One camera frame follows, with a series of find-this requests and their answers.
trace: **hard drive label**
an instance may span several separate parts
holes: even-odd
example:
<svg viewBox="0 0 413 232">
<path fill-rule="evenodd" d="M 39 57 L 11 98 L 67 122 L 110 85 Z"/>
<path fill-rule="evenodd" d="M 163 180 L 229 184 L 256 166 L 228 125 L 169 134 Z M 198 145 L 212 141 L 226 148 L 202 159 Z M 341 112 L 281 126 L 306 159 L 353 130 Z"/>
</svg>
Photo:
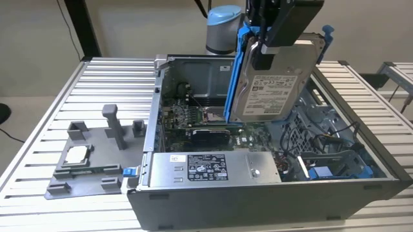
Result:
<svg viewBox="0 0 413 232">
<path fill-rule="evenodd" d="M 297 76 L 256 75 L 244 115 L 280 115 L 296 81 Z"/>
<path fill-rule="evenodd" d="M 188 179 L 190 181 L 228 180 L 226 156 L 189 155 Z"/>
</svg>

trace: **blue latch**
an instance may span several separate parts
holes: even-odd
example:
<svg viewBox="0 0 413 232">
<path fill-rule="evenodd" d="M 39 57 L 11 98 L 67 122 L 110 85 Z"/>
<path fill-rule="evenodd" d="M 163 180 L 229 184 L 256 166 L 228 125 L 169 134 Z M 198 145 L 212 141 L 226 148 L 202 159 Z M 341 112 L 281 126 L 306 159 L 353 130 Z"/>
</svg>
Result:
<svg viewBox="0 0 413 232">
<path fill-rule="evenodd" d="M 325 34 L 324 34 L 325 46 L 324 46 L 321 55 L 320 55 L 320 57 L 319 57 L 317 64 L 321 63 L 323 58 L 324 58 L 324 54 L 325 54 L 325 52 L 328 51 L 328 48 L 329 48 L 331 44 L 333 43 L 333 39 L 335 39 L 333 36 L 332 36 L 332 33 L 333 33 L 333 31 L 335 31 L 335 28 L 333 28 L 331 25 L 325 25 L 325 26 L 323 27 L 323 31 L 324 31 L 324 33 L 325 33 Z"/>
<path fill-rule="evenodd" d="M 137 168 L 123 169 L 123 177 L 137 177 Z"/>
</svg>

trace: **blue drive bracket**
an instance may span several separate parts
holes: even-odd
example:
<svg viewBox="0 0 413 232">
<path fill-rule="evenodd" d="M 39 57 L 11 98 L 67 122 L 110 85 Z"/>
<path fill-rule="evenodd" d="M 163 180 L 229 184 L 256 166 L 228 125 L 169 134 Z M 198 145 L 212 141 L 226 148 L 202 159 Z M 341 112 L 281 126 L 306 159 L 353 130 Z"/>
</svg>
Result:
<svg viewBox="0 0 413 232">
<path fill-rule="evenodd" d="M 329 48 L 331 44 L 333 43 L 333 39 L 335 39 L 333 36 L 332 36 L 335 28 L 331 25 L 324 25 L 323 31 L 324 31 L 325 46 L 324 46 L 324 49 L 321 51 L 321 55 L 319 57 L 317 64 L 320 64 L 323 62 L 324 54 L 328 51 L 328 48 Z"/>
<path fill-rule="evenodd" d="M 246 43 L 246 41 L 244 41 L 244 36 L 250 32 L 257 34 L 260 32 L 260 27 L 249 27 L 248 24 L 245 23 L 244 27 L 238 30 L 237 55 L 234 59 L 232 80 L 230 80 L 230 85 L 229 85 L 228 95 L 226 95 L 225 117 L 226 117 L 228 123 L 230 122 L 229 120 L 230 120 L 230 112 L 232 112 L 232 107 L 233 107 L 234 94 L 236 94 L 236 89 L 237 89 L 237 84 L 238 84 L 240 71 L 241 71 L 242 62 L 245 58 L 245 52 L 242 50 L 242 46 L 244 46 L 244 43 Z"/>
</svg>

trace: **barcode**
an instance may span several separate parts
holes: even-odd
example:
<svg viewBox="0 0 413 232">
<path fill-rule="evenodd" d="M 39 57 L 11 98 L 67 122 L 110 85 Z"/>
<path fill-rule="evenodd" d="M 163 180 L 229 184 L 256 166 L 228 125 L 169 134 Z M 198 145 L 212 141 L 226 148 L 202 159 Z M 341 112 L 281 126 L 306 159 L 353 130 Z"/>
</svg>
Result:
<svg viewBox="0 0 413 232">
<path fill-rule="evenodd" d="M 278 112 L 280 112 L 280 110 L 266 110 L 264 113 L 270 114 L 270 113 L 278 113 Z"/>
<path fill-rule="evenodd" d="M 250 109 L 250 108 L 262 108 L 264 105 L 249 105 L 246 108 Z"/>
</svg>

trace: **white sticker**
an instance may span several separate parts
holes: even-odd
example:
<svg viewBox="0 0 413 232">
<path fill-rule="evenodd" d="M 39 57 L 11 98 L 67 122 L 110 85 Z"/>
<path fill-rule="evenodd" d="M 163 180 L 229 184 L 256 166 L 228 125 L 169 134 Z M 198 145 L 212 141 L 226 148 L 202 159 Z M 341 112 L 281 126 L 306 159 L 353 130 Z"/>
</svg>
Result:
<svg viewBox="0 0 413 232">
<path fill-rule="evenodd" d="M 186 162 L 188 156 L 186 155 L 171 155 L 169 161 L 170 162 Z"/>
<path fill-rule="evenodd" d="M 220 66 L 220 71 L 230 71 L 232 66 Z"/>
<path fill-rule="evenodd" d="M 296 81 L 297 76 L 256 75 L 244 115 L 280 115 Z"/>
</svg>

